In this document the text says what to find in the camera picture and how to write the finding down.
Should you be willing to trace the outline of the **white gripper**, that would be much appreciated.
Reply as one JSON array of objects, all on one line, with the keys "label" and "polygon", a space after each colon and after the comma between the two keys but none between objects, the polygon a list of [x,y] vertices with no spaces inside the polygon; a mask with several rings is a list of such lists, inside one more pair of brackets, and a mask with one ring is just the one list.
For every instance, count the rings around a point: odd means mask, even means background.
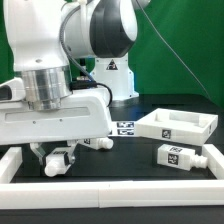
[{"label": "white gripper", "polygon": [[31,143],[44,163],[41,142],[67,141],[69,162],[75,162],[78,139],[107,137],[112,130],[105,88],[75,90],[56,110],[32,110],[21,78],[0,84],[0,145]]}]

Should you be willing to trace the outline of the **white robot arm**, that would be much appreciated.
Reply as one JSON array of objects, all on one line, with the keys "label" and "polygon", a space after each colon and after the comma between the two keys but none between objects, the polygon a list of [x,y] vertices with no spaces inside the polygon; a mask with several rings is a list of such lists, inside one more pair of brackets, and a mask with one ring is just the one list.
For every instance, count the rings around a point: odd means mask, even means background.
[{"label": "white robot arm", "polygon": [[133,0],[3,0],[14,78],[0,84],[0,145],[67,141],[111,132],[112,92],[71,78],[79,58],[119,58],[133,46]]}]

